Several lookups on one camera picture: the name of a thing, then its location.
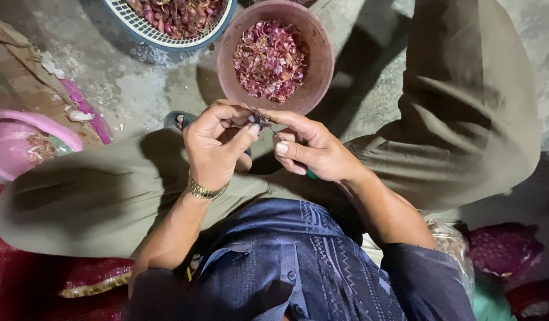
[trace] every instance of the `leg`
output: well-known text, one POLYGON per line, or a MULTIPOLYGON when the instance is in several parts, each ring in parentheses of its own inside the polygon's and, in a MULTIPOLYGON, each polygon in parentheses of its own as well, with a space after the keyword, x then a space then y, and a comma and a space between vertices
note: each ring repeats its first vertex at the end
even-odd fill
POLYGON ((532 71, 496 0, 416 0, 402 117, 349 149, 424 212, 502 193, 539 158, 532 71))
MULTIPOLYGON (((185 189, 186 159, 181 132, 166 128, 47 161, 1 194, 0 237, 30 252, 127 258, 185 189)), ((236 175, 202 229, 261 188, 268 190, 236 175)))

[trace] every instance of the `patterned shirt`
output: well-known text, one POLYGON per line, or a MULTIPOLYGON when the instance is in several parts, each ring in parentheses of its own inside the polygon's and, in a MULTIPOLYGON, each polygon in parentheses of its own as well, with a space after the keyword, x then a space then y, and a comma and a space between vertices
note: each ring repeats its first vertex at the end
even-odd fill
POLYGON ((253 204, 212 239, 188 287, 181 271, 138 275, 124 320, 475 320, 449 255, 388 244, 379 268, 313 203, 253 204))

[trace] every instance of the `person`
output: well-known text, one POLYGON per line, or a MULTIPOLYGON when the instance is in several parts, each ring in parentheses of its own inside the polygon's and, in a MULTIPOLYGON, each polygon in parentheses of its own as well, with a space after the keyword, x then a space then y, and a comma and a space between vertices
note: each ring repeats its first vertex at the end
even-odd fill
POLYGON ((0 196, 0 236, 26 251, 136 259, 128 320, 474 320, 422 215, 533 172, 531 67, 496 0, 416 0, 406 64, 401 119, 374 135, 342 145, 321 123, 261 110, 287 126, 273 137, 284 169, 243 174, 259 128, 221 100, 189 126, 179 118, 183 133, 20 176, 0 196), (356 242, 365 232, 380 267, 356 242))

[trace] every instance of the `pink colander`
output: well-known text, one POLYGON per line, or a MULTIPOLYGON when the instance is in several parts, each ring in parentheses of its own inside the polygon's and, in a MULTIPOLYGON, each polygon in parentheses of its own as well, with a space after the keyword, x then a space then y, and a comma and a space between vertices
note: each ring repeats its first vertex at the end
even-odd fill
POLYGON ((78 135, 49 117, 35 113, 2 110, 0 111, 0 177, 14 180, 35 167, 29 159, 31 145, 27 137, 35 134, 37 128, 56 136, 72 151, 82 150, 82 141, 78 135))

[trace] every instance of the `cardboard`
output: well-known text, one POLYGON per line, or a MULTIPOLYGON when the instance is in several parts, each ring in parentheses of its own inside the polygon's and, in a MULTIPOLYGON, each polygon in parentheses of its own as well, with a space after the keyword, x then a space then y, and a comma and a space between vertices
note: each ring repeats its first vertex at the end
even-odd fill
POLYGON ((27 38, 0 21, 0 109, 46 115, 77 133, 84 149, 103 145, 89 123, 68 120, 67 106, 78 110, 63 84, 43 68, 41 55, 27 38), (60 99, 53 100, 53 95, 60 99))

